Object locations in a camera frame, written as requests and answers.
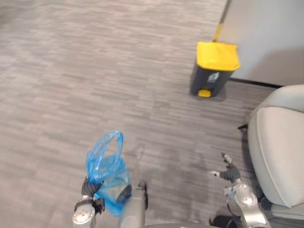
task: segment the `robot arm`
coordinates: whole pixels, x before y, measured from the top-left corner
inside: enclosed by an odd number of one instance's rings
[[[104,199],[93,200],[94,194],[100,189],[100,184],[91,184],[87,177],[81,188],[81,201],[75,205],[72,217],[73,227],[75,228],[94,228],[96,225],[97,213],[105,209]]]
[[[214,176],[231,181],[232,187],[224,188],[224,194],[240,208],[242,212],[241,221],[244,227],[271,228],[266,216],[258,206],[257,197],[249,185],[242,181],[239,170],[232,162],[232,159],[224,153],[222,153],[222,157],[224,162],[228,164],[228,170],[223,172],[212,171],[211,173]]]

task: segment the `white chair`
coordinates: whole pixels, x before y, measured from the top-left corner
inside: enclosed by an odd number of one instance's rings
[[[252,112],[248,145],[272,213],[304,219],[304,85],[275,90]]]

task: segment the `gray carpet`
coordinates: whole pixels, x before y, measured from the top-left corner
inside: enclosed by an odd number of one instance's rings
[[[112,130],[133,184],[149,184],[147,224],[215,216],[228,183],[206,171],[225,167],[221,152],[257,187],[237,127],[273,89],[189,95],[196,42],[212,39],[224,2],[1,0],[1,227],[71,227],[86,152]]]

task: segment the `white wall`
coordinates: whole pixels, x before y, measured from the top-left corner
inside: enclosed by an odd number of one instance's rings
[[[232,77],[304,84],[304,0],[232,0],[218,41],[238,45]]]

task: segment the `blue plastic bag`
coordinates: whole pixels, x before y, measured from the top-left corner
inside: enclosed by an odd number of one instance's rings
[[[105,156],[107,145],[117,136],[116,154]],[[119,194],[130,185],[130,176],[121,152],[124,142],[122,132],[109,132],[102,137],[95,147],[87,154],[87,177],[91,183],[103,182],[97,198],[104,198],[105,207],[114,216],[119,216],[123,210],[124,202],[117,202]]]

